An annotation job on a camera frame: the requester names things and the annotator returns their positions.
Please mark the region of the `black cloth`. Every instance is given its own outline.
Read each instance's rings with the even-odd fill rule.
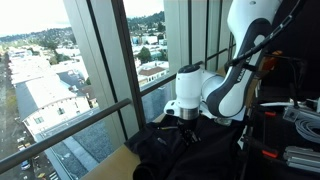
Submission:
[[[177,124],[178,118],[166,115],[160,123],[148,123],[125,142],[141,160],[133,173],[134,180],[234,178],[243,122],[222,126],[201,116],[194,129],[201,141],[189,145],[179,128],[161,129]]]

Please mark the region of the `road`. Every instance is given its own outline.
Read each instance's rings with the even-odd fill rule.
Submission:
[[[17,139],[20,139],[26,134],[26,128],[22,123],[15,121],[17,117],[17,108],[8,111],[7,105],[7,91],[14,92],[14,89],[10,82],[10,76],[8,72],[8,57],[2,58],[0,62],[0,159],[4,159],[7,156],[19,151],[19,143]],[[7,172],[0,174],[0,179],[20,180],[20,179],[35,179],[33,167],[22,171],[20,165],[8,170]]]

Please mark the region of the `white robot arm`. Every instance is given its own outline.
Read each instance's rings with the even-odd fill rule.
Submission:
[[[200,113],[209,118],[233,119],[243,112],[247,89],[263,58],[263,47],[292,21],[304,1],[299,0],[291,14],[272,31],[282,0],[233,0],[228,25],[236,51],[226,77],[197,65],[181,68],[176,77],[177,98],[167,103],[164,113],[193,120]]]

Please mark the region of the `sky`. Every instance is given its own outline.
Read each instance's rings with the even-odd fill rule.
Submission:
[[[163,11],[163,0],[123,0],[127,17]],[[1,0],[0,37],[70,27],[63,0]]]

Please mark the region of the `railing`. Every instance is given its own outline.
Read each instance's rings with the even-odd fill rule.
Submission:
[[[77,124],[74,124],[69,128],[44,139],[43,141],[35,143],[22,151],[19,151],[15,154],[12,154],[11,156],[6,157],[5,159],[0,161],[0,174],[15,167],[16,165],[23,162],[24,160],[30,159],[38,155],[42,151],[72,136],[73,134],[81,131],[82,129],[98,122],[102,118],[116,111],[119,111],[121,108],[127,106],[130,103],[131,103],[130,99],[124,99],[120,102],[117,102],[113,106],[98,112],[97,114],[89,117],[88,119],[85,119]]]

